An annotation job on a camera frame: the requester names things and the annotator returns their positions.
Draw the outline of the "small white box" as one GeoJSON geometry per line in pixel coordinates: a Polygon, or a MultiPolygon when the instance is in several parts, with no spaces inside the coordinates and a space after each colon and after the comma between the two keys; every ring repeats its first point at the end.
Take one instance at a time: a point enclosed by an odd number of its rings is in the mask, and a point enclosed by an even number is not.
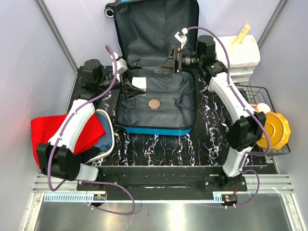
{"type": "Polygon", "coordinates": [[[146,87],[147,87],[146,77],[133,77],[132,85],[143,91],[146,91],[146,87]]]}

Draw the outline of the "black garment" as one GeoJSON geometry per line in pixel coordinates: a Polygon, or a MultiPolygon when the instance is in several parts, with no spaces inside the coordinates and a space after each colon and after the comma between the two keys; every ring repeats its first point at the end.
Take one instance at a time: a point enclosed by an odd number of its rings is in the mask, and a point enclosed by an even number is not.
{"type": "Polygon", "coordinates": [[[92,158],[96,157],[100,152],[101,150],[98,147],[92,147],[91,149],[79,153],[76,157],[80,163],[85,164],[92,158]]]}

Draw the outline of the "red garment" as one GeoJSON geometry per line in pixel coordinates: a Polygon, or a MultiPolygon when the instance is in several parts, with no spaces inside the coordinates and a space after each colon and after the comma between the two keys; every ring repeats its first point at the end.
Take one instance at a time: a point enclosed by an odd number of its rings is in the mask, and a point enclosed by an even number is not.
{"type": "MultiPolygon", "coordinates": [[[[66,115],[37,117],[31,120],[31,141],[34,159],[39,165],[37,146],[47,143],[64,122],[66,115]]],[[[74,155],[80,155],[99,142],[99,138],[107,134],[107,126],[103,124],[102,116],[94,114],[83,128],[74,150],[74,155]]]]}

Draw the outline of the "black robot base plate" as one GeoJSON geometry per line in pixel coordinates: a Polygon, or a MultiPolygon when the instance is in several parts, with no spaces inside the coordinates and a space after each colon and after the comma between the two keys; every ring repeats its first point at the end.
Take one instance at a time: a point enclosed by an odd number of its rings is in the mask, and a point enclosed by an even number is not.
{"type": "Polygon", "coordinates": [[[215,191],[247,191],[248,177],[227,180],[221,166],[99,167],[98,181],[118,183],[128,189],[188,188],[215,191]]]}

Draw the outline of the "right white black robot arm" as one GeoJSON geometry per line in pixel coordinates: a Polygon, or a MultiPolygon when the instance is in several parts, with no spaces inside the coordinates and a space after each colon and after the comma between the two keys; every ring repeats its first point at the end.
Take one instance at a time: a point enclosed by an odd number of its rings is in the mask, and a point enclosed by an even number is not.
{"type": "Polygon", "coordinates": [[[170,56],[156,69],[157,73],[179,74],[197,70],[208,85],[226,106],[232,126],[227,134],[230,145],[222,172],[214,178],[214,186],[231,190],[241,181],[243,165],[263,134],[266,115],[257,112],[241,95],[230,78],[227,66],[217,59],[214,38],[203,35],[197,39],[195,51],[185,52],[187,37],[178,32],[175,38],[181,43],[173,46],[170,56]]]}

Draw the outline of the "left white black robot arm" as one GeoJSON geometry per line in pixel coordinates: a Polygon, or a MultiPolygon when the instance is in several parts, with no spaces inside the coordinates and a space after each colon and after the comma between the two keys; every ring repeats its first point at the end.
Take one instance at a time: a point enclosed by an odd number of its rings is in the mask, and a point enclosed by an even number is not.
{"type": "Polygon", "coordinates": [[[87,60],[80,68],[82,85],[72,107],[55,134],[36,148],[41,173],[68,181],[87,181],[91,189],[103,187],[104,179],[96,167],[88,166],[74,155],[77,141],[88,120],[95,114],[101,98],[111,90],[120,90],[131,99],[145,93],[132,84],[132,72],[122,58],[114,58],[112,68],[106,70],[99,60],[87,60]]]}

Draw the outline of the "blue garment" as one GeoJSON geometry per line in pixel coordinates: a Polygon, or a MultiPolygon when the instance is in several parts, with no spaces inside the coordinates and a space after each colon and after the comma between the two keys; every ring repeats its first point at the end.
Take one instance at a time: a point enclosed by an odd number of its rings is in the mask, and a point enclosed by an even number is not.
{"type": "Polygon", "coordinates": [[[108,119],[106,119],[102,114],[96,113],[96,116],[105,130],[105,135],[98,139],[98,142],[94,145],[94,147],[98,147],[101,152],[107,152],[113,144],[111,127],[108,119]]]}

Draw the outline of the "blue fish print suitcase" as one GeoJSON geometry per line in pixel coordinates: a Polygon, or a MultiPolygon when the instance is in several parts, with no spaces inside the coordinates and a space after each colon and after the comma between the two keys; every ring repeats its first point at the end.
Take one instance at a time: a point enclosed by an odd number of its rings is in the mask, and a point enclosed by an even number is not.
{"type": "Polygon", "coordinates": [[[127,132],[186,135],[195,121],[195,78],[187,72],[158,73],[180,42],[175,34],[198,25],[195,0],[117,0],[114,22],[132,85],[142,94],[120,96],[116,119],[127,132]]]}

